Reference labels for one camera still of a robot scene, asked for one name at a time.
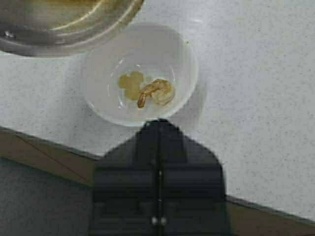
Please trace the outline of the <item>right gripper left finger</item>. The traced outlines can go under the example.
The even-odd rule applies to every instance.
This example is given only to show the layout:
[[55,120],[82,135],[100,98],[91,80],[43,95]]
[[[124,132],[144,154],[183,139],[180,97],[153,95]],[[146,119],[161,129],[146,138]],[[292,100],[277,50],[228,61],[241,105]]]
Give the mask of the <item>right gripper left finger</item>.
[[91,236],[160,234],[160,121],[96,161]]

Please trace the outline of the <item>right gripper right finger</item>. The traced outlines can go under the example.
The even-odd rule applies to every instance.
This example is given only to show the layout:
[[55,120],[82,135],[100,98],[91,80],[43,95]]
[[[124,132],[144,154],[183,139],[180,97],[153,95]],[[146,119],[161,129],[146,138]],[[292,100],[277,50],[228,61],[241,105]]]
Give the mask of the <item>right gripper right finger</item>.
[[165,119],[158,121],[158,234],[231,235],[220,162]]

